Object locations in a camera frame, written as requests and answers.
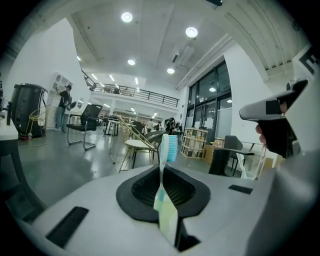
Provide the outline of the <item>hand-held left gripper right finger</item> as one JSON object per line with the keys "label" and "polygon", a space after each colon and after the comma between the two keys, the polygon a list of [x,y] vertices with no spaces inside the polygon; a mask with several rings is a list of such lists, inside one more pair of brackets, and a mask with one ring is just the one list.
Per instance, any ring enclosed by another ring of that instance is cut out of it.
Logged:
{"label": "hand-held left gripper right finger", "polygon": [[180,252],[165,248],[165,256],[246,256],[251,235],[262,215],[272,186],[272,172],[258,180],[202,173],[167,166],[184,180],[191,178],[210,191],[206,206],[182,219],[186,234],[199,243]]}

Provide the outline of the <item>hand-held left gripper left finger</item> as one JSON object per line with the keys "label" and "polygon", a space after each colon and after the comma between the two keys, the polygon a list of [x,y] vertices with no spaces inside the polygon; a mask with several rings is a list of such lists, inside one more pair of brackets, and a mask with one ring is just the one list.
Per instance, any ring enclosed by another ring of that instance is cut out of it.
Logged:
{"label": "hand-held left gripper left finger", "polygon": [[[50,256],[174,256],[175,248],[157,224],[137,221],[122,211],[116,200],[119,185],[150,166],[90,181],[46,209],[32,224],[21,223],[21,230],[41,252]],[[60,248],[46,235],[74,207],[88,214]]]}

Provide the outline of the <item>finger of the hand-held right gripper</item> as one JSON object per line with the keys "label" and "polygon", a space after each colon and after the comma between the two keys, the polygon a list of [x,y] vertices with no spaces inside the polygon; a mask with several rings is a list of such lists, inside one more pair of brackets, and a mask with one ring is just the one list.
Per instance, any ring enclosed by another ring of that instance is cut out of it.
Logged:
{"label": "finger of the hand-held right gripper", "polygon": [[243,106],[239,110],[239,116],[242,120],[256,123],[281,119],[308,83],[308,79],[290,80],[285,91]]}

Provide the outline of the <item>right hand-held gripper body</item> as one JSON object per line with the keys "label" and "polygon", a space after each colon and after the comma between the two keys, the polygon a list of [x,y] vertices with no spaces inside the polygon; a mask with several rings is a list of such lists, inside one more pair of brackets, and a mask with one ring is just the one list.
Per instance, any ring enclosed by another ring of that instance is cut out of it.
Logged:
{"label": "right hand-held gripper body", "polygon": [[258,124],[267,149],[283,158],[320,148],[320,61],[312,46],[306,46],[293,59],[294,78],[309,83],[280,119]]}

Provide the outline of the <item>person's right hand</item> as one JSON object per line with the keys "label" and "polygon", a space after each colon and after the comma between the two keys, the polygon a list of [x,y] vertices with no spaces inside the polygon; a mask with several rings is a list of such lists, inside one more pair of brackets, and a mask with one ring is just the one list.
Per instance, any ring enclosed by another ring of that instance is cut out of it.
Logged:
{"label": "person's right hand", "polygon": [[259,124],[255,127],[255,131],[259,134],[259,141],[267,148],[267,141]]}

